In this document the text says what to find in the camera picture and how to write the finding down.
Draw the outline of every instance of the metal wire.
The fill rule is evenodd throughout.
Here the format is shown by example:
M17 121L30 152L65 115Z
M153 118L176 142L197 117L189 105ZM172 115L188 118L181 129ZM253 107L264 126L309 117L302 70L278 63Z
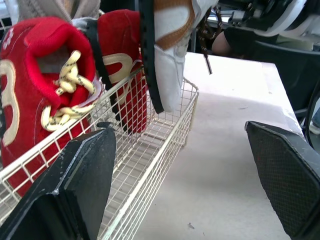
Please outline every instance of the metal wire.
M171 163L187 140L199 94L197 87L185 79L181 101L176 111L156 114L149 93L141 92L141 89L146 87L145 82L137 79L141 73L142 69L137 69L131 76L103 93L96 107L82 118L87 118L90 123L89 127L84 127L82 119L68 122L0 171L0 225L21 198L17 190L29 182L33 183L39 173L57 158L61 152L58 144L59 138L65 134L72 139L77 137L72 135L71 129L79 123L82 129L81 134L84 134L98 130L97 123L103 121L110 122L115 129L117 147L110 195L104 210L98 239L118 240L134 237ZM137 92L139 96L146 97L147 123L143 132L128 134L123 130L124 126L121 122L116 120L109 97L114 93L118 97L118 90L124 89L133 78L136 80L134 81L136 85L129 88L128 94ZM134 105L134 102L126 102L122 108L118 101L115 104L120 110L126 108L128 111L127 107L130 104ZM120 119L121 121L130 120L128 116L123 115L120 115ZM52 146L56 148L56 154L47 159L45 150ZM39 157L43 161L42 166L36 172L29 172L26 165ZM23 170L27 177L20 186L13 189L8 179L20 170Z

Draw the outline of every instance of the textured black panel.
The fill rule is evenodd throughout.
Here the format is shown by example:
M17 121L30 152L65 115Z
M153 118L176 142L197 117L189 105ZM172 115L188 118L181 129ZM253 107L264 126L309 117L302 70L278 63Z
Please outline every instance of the textured black panel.
M320 239L320 156L297 134L247 122L259 178L292 239Z
M65 146L0 228L0 240L96 240L107 204L116 137L104 130Z

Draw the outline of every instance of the black mesh pad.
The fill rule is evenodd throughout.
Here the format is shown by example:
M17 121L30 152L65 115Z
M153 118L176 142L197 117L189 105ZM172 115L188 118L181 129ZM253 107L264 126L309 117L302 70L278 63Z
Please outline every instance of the black mesh pad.
M320 239L320 156L299 135L247 122L261 185L292 239Z

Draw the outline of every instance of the shoelace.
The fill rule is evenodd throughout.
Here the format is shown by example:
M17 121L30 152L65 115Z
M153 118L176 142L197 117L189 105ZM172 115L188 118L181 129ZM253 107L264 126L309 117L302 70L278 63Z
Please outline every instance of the shoelace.
M222 26L223 26L220 7L214 7L213 9L215 10L215 14L218 18L216 32L213 32L211 27L208 24L208 17L210 16L211 8L205 13L203 19L199 22L199 24L196 28L196 31L198 33L199 42L201 45L201 52L205 57L205 61L208 66L208 70L209 70L210 74L212 74L212 69L211 69L210 62L208 60L208 49L206 46L206 39L214 40L221 33Z
M73 51L70 58L63 65L59 79L55 81L55 84L59 86L55 93L62 95L63 93L74 93L77 89L77 84L84 86L91 95L96 91L92 82L83 76L80 76L77 61L79 60L81 53L79 51ZM67 123L70 119L79 119L91 109L93 109L98 100L91 104L79 107L78 105L73 107L62 107L58 109L54 116L50 116L51 106L46 106L41 114L41 125L49 132L53 132Z

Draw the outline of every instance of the cream shoelace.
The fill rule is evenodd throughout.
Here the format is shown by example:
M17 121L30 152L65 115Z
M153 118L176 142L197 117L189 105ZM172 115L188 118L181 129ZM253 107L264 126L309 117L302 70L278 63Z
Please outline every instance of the cream shoelace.
M68 61L61 69L59 79L55 81L55 84L59 86L55 93L59 96L63 93L74 93L77 89L77 84L84 86L91 95L96 91L92 82L78 73L77 61L79 60L81 53L79 51L73 51ZM41 125L49 132L53 132L63 126L71 119L80 119L83 115L90 112L97 103L98 99L91 104L79 107L78 105L73 107L62 107L58 109L54 116L50 116L51 106L46 106L41 115Z

